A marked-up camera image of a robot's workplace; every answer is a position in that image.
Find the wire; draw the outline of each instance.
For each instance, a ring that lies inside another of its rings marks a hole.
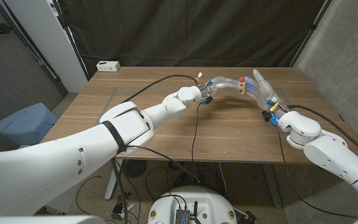
[[[133,94],[132,96],[128,97],[128,99],[124,100],[123,103],[128,102],[129,100],[133,99],[133,97],[139,95],[140,93],[142,93],[142,92],[145,91],[146,89],[150,88],[152,85],[157,84],[157,83],[159,83],[160,81],[166,80],[167,78],[171,78],[171,77],[185,77],[185,78],[190,78],[190,79],[192,79],[192,80],[196,83],[197,86],[198,86],[198,84],[199,84],[198,81],[197,81],[195,78],[193,78],[193,77],[191,77],[191,76],[188,76],[188,75],[169,75],[169,76],[167,76],[167,77],[161,78],[161,79],[159,79],[159,80],[157,80],[157,81],[155,81],[155,82],[153,82],[153,83],[147,85],[145,88],[139,90],[137,93]]]
[[[130,185],[132,186],[132,188],[135,190],[136,196],[137,196],[137,198],[139,199],[139,214],[138,214],[138,216],[137,216],[137,223],[139,224],[140,207],[142,206],[141,200],[140,200],[140,197],[139,197],[139,193],[137,192],[137,190],[136,190],[134,184],[128,179],[127,175],[125,175],[124,169],[123,169],[123,168],[121,167],[121,165],[118,163],[118,161],[117,161],[116,158],[114,158],[114,161],[115,161],[116,164],[119,166],[120,170],[122,170],[122,174],[124,174],[125,179],[128,180],[128,182],[130,183]]]
[[[283,160],[284,160],[284,166],[285,166],[285,172],[287,173],[287,177],[288,177],[288,181],[291,185],[291,188],[292,190],[295,192],[295,194],[298,196],[298,198],[300,200],[302,200],[303,203],[309,205],[310,207],[316,209],[316,210],[319,210],[320,212],[324,212],[324,213],[328,213],[330,215],[337,215],[337,216],[340,216],[340,217],[347,217],[347,218],[358,218],[358,216],[354,216],[354,215],[345,215],[345,214],[340,214],[340,213],[335,213],[335,212],[329,212],[327,210],[323,210],[321,208],[318,208],[318,207],[315,207],[311,204],[309,204],[307,201],[305,201],[300,195],[299,193],[296,191],[296,189],[294,188],[294,186],[292,185],[292,181],[291,181],[291,178],[290,178],[290,174],[288,173],[288,168],[287,168],[287,162],[285,161],[285,157],[284,157],[284,152],[283,152],[283,144],[281,142],[281,135],[280,135],[280,130],[278,130],[278,127],[275,126],[276,129],[277,129],[277,134],[278,134],[278,139],[280,140],[280,149],[281,149],[281,154],[283,156]]]
[[[307,111],[310,111],[314,114],[317,114],[318,116],[322,117],[323,119],[325,119],[326,121],[328,121],[330,124],[332,124],[336,129],[338,129],[338,131],[340,131],[343,135],[345,135],[351,142],[353,142],[353,144],[355,144],[358,147],[358,142],[356,140],[354,140],[352,137],[350,137],[350,135],[348,135],[341,127],[339,127],[334,121],[331,121],[329,118],[327,118],[326,116],[322,115],[321,113],[312,110],[310,108],[307,108],[305,106],[300,106],[300,105],[288,105],[288,108],[292,109],[292,108],[301,108]]]
[[[175,162],[173,159],[169,158],[168,156],[166,156],[166,155],[164,155],[164,154],[162,154],[162,153],[160,153],[160,152],[154,151],[153,149],[149,149],[149,148],[147,148],[147,147],[144,147],[144,146],[127,146],[127,147],[139,147],[139,148],[141,148],[141,149],[145,149],[145,150],[148,150],[148,151],[150,151],[150,152],[156,153],[157,155],[160,155],[160,156],[162,156],[162,157],[164,157],[164,158],[166,158],[166,159],[169,159],[169,160],[172,161],[172,162]],[[200,181],[198,180],[198,178],[197,178],[194,174],[192,174],[190,171],[186,170],[183,166],[181,166],[180,164],[178,164],[178,167],[181,168],[182,170],[184,170],[185,172],[187,172],[188,174],[190,174],[190,175],[191,175],[192,177],[194,177],[198,182],[200,182]]]
[[[197,116],[196,116],[196,131],[194,132],[194,139],[193,139],[193,145],[191,145],[191,161],[194,163],[193,158],[193,148],[194,148],[194,142],[196,141],[196,135],[197,135],[197,125],[198,125],[198,108],[200,107],[201,103],[197,106]]]
[[[136,221],[139,223],[139,219],[135,216],[135,214],[133,214],[131,211],[128,211],[129,214],[133,215],[136,219]]]
[[[169,181],[168,181],[168,170],[167,170],[167,168],[161,167],[161,166],[160,166],[160,167],[156,167],[156,168],[154,168],[154,169],[152,169],[152,170],[149,171],[149,173],[146,175],[146,179],[145,179],[146,189],[147,189],[149,195],[152,197],[153,202],[155,202],[155,199],[154,199],[152,193],[150,192],[149,185],[147,184],[147,178],[149,177],[149,175],[150,175],[151,172],[153,172],[154,170],[156,170],[156,169],[158,169],[158,168],[161,168],[161,169],[164,169],[164,170],[165,170],[166,177],[167,177],[168,193],[169,193],[170,195],[172,195],[172,193],[171,193],[171,191],[170,191],[171,186],[169,185]],[[175,200],[178,202],[179,209],[181,209],[180,203],[179,203],[178,199],[177,199],[175,196],[174,196],[174,198],[175,198]]]
[[[246,219],[249,218],[249,215],[248,215],[248,214],[246,214],[245,212],[240,211],[238,208],[234,208],[234,206],[233,206],[233,209],[234,209],[235,211],[237,211],[237,212],[243,214],[243,215],[246,217]]]
[[[86,180],[86,181],[84,182],[84,184],[81,185],[81,187],[80,187],[80,188],[78,189],[78,191],[77,191],[77,195],[76,195],[76,197],[75,197],[75,203],[77,204],[77,207],[78,207],[78,209],[79,209],[81,212],[80,212],[80,213],[77,213],[76,215],[81,214],[81,213],[87,213],[88,215],[91,215],[89,212],[84,211],[84,210],[80,207],[80,205],[78,204],[78,195],[80,194],[80,190],[81,190],[82,186],[84,186],[88,181],[90,181],[90,180],[93,179],[93,178],[102,178],[102,177],[101,177],[101,176],[95,176],[95,177],[89,178],[88,180]]]
[[[200,166],[199,164],[197,164],[197,162],[195,162],[194,164],[193,164],[193,163],[190,163],[190,164],[191,164],[191,166],[188,168],[189,170],[191,170],[191,168],[193,168],[194,166],[197,166],[197,167]],[[225,193],[225,191],[224,191],[224,184],[223,184],[223,181],[222,181],[222,179],[220,178],[220,176],[217,175],[217,173],[219,173],[218,170],[216,170],[216,172],[214,172],[214,171],[212,170],[212,168],[210,168],[210,166],[206,165],[206,167],[207,167],[209,170],[203,170],[203,171],[200,171],[200,170],[199,170],[198,172],[201,173],[201,174],[203,174],[204,172],[210,172],[210,173],[212,173],[212,174],[215,176],[215,178],[216,178],[216,185],[219,187],[219,190],[216,190],[216,191],[217,191],[217,192],[220,192],[220,194],[221,194],[223,197],[225,197],[225,196],[226,196],[226,193]],[[187,178],[186,178],[186,180],[187,180],[189,183],[191,183],[191,184],[194,184],[194,183],[195,183],[195,182],[192,182],[191,180],[189,180],[189,179],[187,179]],[[202,180],[200,184],[201,184],[202,186],[205,186],[205,187],[209,188],[209,189],[213,189],[210,185],[206,184],[204,180]]]
[[[223,171],[222,171],[222,165],[221,163],[219,163],[219,168],[221,169],[221,174],[222,174],[222,178],[223,178],[223,183],[224,183],[224,193],[227,196],[227,187],[226,187],[226,181],[224,180],[224,175],[223,175]]]
[[[182,196],[180,196],[180,195],[173,195],[173,194],[170,194],[170,195],[163,195],[163,196],[161,196],[160,198],[165,198],[165,197],[180,197],[184,202],[185,202],[185,210],[187,209],[187,203],[186,203],[186,201],[185,201],[185,199],[182,197]]]
[[[117,182],[117,186],[119,188],[119,191],[121,193],[121,197],[122,197],[122,204],[124,206],[124,223],[127,224],[128,223],[128,205],[127,205],[127,197],[126,197],[126,193],[124,191],[124,187],[122,186],[122,182],[121,182],[121,178],[119,176],[118,173],[118,168],[115,162],[112,162],[112,170],[114,171],[114,175],[116,176],[116,182]]]

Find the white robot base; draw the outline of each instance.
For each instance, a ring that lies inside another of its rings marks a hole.
[[[163,194],[151,206],[148,224],[168,223],[235,224],[237,218],[233,206],[222,195],[206,187],[189,185]]]

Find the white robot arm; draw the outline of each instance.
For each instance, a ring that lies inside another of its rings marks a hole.
[[[254,70],[254,77],[256,81],[246,78],[250,84],[247,94],[258,102],[259,107],[269,111],[273,125],[290,133],[288,143],[303,150],[312,163],[344,179],[358,191],[358,156],[348,149],[345,140],[321,129],[317,121],[289,111],[257,70]]]
[[[235,80],[218,78],[216,83],[183,87],[145,110],[132,102],[122,103],[107,111],[93,128],[0,152],[0,216],[33,215],[116,154],[128,156],[139,150],[126,145],[146,145],[154,129],[166,120],[179,117],[191,103],[208,103],[217,89],[224,88],[239,89]]]

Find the black backdrop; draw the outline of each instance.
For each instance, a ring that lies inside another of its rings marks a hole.
[[[92,76],[121,66],[287,67],[324,0],[59,0]]]

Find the power strip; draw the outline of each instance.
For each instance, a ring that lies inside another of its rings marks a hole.
[[[100,61],[96,67],[98,71],[101,72],[116,72],[121,67],[119,62],[112,62],[112,61]]]

